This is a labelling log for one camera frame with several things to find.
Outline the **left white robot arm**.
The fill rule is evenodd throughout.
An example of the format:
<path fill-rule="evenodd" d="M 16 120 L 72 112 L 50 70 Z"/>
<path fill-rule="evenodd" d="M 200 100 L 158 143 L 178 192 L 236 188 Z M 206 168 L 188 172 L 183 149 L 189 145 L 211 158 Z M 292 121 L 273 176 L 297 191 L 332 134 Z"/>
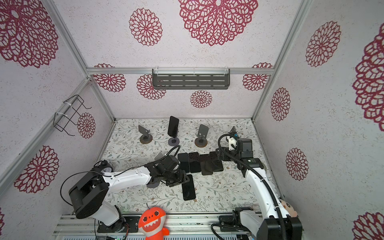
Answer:
<path fill-rule="evenodd" d="M 100 167 L 94 167 L 81 174 L 83 177 L 69 190 L 68 203 L 77 219 L 92 218 L 107 233 L 128 228 L 121 210 L 106 200 L 108 194 L 136 186 L 156 188 L 161 183 L 175 187 L 192 180 L 170 152 L 158 160 L 121 172 L 104 172 Z"/>

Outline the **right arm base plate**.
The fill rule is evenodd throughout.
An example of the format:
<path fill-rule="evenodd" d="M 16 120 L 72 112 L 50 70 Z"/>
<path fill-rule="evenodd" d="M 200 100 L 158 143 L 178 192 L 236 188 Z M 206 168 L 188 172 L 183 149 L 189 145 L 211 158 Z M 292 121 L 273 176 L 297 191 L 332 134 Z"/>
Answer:
<path fill-rule="evenodd" d="M 234 219 L 234 217 L 229 215 L 219 216 L 219 224 L 220 224 L 221 232 L 230 232 L 230 231 L 247 232 L 249 230 L 246 227 L 240 226 L 239 223 Z"/>

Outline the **black stand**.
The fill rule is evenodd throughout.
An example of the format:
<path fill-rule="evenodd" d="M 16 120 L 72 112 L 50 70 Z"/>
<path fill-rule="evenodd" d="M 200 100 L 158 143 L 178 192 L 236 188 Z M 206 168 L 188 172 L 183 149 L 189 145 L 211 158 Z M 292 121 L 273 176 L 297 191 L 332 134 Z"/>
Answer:
<path fill-rule="evenodd" d="M 238 135 L 238 133 L 237 133 L 237 130 L 236 130 L 236 127 L 235 127 L 235 126 L 233 126 L 233 127 L 231 128 L 231 130 L 230 130 L 229 134 L 230 134 L 230 135 L 232 135 L 232 136 L 237 136 L 237 135 Z"/>

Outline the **phone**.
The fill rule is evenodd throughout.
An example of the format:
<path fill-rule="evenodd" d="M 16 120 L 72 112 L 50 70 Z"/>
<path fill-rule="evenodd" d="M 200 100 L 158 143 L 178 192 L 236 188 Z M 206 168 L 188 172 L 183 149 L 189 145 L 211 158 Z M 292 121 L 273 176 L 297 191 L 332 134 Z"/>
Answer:
<path fill-rule="evenodd" d="M 203 176 L 209 176 L 213 174 L 212 160 L 209 154 L 200 155 L 199 162 Z"/>
<path fill-rule="evenodd" d="M 168 135 L 171 138 L 176 138 L 178 135 L 179 121 L 180 120 L 178 118 L 174 116 L 170 116 L 169 126 L 168 126 Z"/>
<path fill-rule="evenodd" d="M 201 163 L 199 161 L 200 154 L 198 152 L 188 153 L 190 173 L 200 173 Z"/>
<path fill-rule="evenodd" d="M 189 181 L 187 183 L 182 184 L 183 199 L 184 201 L 195 200 L 196 191 L 195 191 L 193 175 L 189 174 L 187 175 L 187 177 L 189 178 Z"/>
<path fill-rule="evenodd" d="M 180 169 L 185 171 L 187 174 L 190 173 L 190 163 L 188 153 L 178 154 L 178 160 L 180 162 Z"/>
<path fill-rule="evenodd" d="M 210 152 L 210 161 L 211 161 L 211 167 L 213 172 L 223 172 L 224 167 L 221 160 L 219 160 L 218 155 L 216 152 Z"/>

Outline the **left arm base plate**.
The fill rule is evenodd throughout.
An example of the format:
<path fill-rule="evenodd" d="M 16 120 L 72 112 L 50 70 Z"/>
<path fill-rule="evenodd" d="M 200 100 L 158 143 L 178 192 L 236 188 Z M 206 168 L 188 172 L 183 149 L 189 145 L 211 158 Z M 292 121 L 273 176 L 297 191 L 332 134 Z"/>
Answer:
<path fill-rule="evenodd" d="M 106 226 L 104 223 L 100 222 L 97 228 L 97 233 L 137 233 L 139 219 L 139 216 L 125 216 L 124 220 L 119 219 L 111 226 Z"/>

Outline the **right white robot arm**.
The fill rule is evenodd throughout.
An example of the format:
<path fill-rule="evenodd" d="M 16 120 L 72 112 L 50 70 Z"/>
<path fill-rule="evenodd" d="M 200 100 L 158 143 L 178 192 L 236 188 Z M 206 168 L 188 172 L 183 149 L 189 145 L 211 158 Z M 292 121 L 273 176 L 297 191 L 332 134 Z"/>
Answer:
<path fill-rule="evenodd" d="M 238 208 L 234 212 L 234 225 L 223 227 L 248 230 L 251 240 L 301 240 L 302 223 L 284 208 L 273 191 L 261 160 L 254 157 L 252 140 L 224 134 L 218 139 L 218 152 L 237 164 L 261 210 L 257 214 L 254 210 Z"/>

